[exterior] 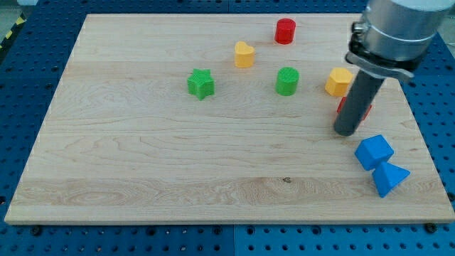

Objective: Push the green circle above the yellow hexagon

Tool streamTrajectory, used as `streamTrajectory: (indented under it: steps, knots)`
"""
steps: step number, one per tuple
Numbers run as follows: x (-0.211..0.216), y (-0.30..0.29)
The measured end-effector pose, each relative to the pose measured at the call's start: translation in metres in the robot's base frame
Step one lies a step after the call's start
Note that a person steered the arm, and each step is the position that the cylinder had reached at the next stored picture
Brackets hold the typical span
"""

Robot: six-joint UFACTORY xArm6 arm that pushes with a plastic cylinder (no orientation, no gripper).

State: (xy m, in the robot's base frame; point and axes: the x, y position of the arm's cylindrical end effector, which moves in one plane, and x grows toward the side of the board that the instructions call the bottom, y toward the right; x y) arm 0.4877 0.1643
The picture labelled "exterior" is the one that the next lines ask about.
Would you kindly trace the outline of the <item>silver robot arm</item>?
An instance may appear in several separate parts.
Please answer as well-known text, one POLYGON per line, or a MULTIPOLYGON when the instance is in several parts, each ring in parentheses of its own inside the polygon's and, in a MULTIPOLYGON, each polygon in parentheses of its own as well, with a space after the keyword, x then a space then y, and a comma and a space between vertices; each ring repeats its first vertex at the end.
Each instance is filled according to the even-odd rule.
POLYGON ((414 77, 454 0, 369 0, 351 26, 346 61, 378 79, 414 77))

